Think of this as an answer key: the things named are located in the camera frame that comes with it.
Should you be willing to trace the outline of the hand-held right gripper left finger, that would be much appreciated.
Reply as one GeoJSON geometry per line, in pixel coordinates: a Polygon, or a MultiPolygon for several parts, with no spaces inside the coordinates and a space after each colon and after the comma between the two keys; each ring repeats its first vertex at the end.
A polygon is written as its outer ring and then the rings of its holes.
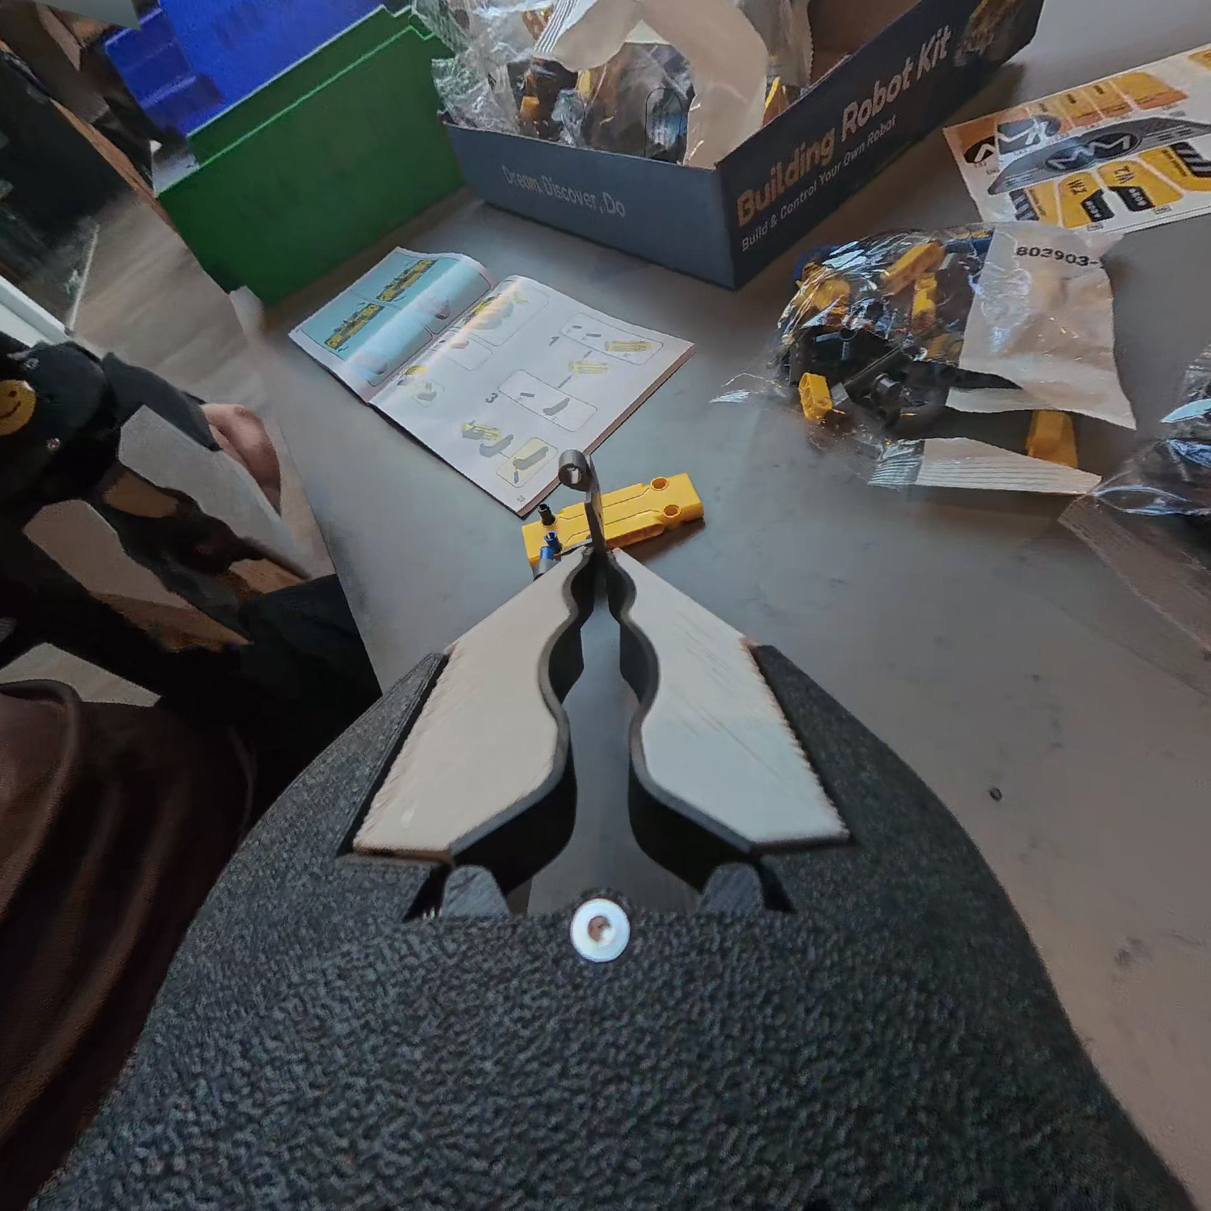
{"type": "Polygon", "coordinates": [[[356,853],[510,859],[506,829],[535,823],[568,768],[564,700],[583,671],[587,612],[581,547],[447,647],[353,834],[356,853]]]}

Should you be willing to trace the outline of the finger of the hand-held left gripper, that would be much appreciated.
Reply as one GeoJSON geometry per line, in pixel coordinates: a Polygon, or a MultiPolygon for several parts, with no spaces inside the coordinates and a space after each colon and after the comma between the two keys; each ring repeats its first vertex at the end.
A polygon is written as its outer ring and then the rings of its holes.
{"type": "Polygon", "coordinates": [[[312,569],[245,465],[147,406],[121,428],[111,507],[182,566],[208,576],[265,563],[290,581],[312,569]]]}
{"type": "Polygon", "coordinates": [[[46,504],[22,536],[84,595],[169,654],[251,643],[251,536],[189,496],[46,504]]]}

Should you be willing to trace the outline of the yellow beam panel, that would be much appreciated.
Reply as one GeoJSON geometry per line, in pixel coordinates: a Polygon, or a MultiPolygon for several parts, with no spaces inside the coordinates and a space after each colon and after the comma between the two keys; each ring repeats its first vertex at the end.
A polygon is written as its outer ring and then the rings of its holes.
{"type": "MultiPolygon", "coordinates": [[[[688,474],[655,477],[603,496],[604,530],[611,550],[699,521],[704,511],[704,501],[688,474]]],[[[561,523],[560,529],[567,521],[584,521],[583,503],[568,504],[554,513],[561,523]]],[[[532,570],[547,532],[541,519],[522,527],[525,555],[532,570]]]]}

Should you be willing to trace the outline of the grey angled connector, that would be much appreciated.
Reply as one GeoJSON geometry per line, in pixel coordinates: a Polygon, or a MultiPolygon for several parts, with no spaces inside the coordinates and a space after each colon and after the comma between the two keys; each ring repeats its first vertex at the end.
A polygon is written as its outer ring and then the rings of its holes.
{"type": "Polygon", "coordinates": [[[607,558],[610,546],[604,530],[603,497],[596,465],[590,455],[577,448],[568,448],[560,454],[557,477],[560,484],[583,494],[584,521],[552,526],[558,543],[558,559],[584,546],[591,547],[594,556],[607,558]]]}

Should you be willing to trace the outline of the bag of yellow blue parts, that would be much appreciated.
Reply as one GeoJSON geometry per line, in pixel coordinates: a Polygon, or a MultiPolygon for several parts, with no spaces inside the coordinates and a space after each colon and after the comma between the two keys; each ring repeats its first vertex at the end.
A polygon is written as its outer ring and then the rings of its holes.
{"type": "Polygon", "coordinates": [[[717,402],[793,415],[878,488],[1089,494],[1079,422],[1136,429],[1106,265],[1120,239],[996,222],[826,245],[717,402]]]}

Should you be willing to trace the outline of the blue cardboard kit box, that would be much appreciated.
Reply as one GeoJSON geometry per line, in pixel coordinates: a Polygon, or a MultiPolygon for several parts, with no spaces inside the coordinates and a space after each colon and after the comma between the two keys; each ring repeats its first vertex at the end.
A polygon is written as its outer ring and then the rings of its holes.
{"type": "Polygon", "coordinates": [[[735,289],[972,99],[1035,37],[1041,10],[809,2],[820,67],[712,168],[443,121],[486,203],[735,289]]]}

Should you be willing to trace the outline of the large clear bag yellow parts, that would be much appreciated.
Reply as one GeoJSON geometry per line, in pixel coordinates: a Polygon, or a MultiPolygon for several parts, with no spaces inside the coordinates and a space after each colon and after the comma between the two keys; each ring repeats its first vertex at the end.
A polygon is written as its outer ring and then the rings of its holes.
{"type": "Polygon", "coordinates": [[[711,170],[813,76],[809,1],[420,1],[448,125],[711,170]]]}

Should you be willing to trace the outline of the grey desk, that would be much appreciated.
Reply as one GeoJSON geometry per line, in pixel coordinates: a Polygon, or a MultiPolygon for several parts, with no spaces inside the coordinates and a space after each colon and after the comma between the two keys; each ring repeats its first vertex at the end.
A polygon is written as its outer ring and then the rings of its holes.
{"type": "Polygon", "coordinates": [[[702,524],[639,558],[933,787],[1102,1077],[1208,1208],[1207,651],[1055,523],[1061,501],[872,488],[796,412],[717,402],[767,350],[796,252],[728,292],[460,194],[277,307],[232,297],[384,686],[529,581],[521,521],[287,337],[394,246],[694,341],[596,452],[604,488],[688,472],[704,500],[702,524]]]}

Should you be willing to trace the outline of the person's left hand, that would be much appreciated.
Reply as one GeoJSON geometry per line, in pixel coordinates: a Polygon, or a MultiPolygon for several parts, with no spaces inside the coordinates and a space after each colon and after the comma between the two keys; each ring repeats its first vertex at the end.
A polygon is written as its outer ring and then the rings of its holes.
{"type": "Polygon", "coordinates": [[[202,412],[219,446],[241,462],[275,513],[281,513],[281,464],[261,418],[241,403],[205,402],[202,412]]]}

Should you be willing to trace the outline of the person's legs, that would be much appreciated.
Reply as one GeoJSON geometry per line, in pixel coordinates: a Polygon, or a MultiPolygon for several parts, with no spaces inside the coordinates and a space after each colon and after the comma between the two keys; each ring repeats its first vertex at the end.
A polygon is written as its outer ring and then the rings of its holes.
{"type": "Polygon", "coordinates": [[[336,575],[247,601],[248,643],[173,658],[162,703],[231,729],[252,758],[252,818],[375,703],[382,689],[336,575]]]}

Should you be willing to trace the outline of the white instruction booklet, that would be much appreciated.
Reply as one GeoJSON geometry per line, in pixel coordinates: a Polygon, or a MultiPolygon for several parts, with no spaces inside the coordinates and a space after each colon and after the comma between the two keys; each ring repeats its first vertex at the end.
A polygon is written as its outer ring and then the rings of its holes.
{"type": "Polygon", "coordinates": [[[290,338],[363,403],[518,516],[694,353],[529,276],[394,248],[290,338]]]}

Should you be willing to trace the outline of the person's brown sweater torso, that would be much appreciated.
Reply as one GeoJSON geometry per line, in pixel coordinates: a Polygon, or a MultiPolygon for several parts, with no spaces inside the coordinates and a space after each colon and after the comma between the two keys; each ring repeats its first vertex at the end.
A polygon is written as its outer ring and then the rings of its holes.
{"type": "Polygon", "coordinates": [[[3,686],[3,1208],[35,1198],[117,1081],[254,788],[231,728],[3,686]]]}

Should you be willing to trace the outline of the stack of blue bins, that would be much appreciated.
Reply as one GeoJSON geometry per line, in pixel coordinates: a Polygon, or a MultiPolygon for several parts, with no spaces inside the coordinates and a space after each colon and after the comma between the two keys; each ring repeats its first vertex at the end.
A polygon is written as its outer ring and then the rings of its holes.
{"type": "Polygon", "coordinates": [[[188,135],[381,4],[159,1],[101,40],[144,115],[188,135]]]}

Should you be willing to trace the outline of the bag of red black parts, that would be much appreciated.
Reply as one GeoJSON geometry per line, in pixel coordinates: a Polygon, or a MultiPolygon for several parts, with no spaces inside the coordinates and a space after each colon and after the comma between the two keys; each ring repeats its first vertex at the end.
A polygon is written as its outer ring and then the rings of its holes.
{"type": "Polygon", "coordinates": [[[1175,406],[1060,517],[1129,589],[1210,647],[1210,348],[1185,370],[1175,406]]]}

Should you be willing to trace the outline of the yellow grey sticker sheet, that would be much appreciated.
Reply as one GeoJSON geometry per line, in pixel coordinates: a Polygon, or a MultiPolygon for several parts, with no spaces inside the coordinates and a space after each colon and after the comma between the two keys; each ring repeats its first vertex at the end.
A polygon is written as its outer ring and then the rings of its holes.
{"type": "Polygon", "coordinates": [[[1128,233],[1210,210],[1210,46],[947,126],[985,222],[1128,233]]]}

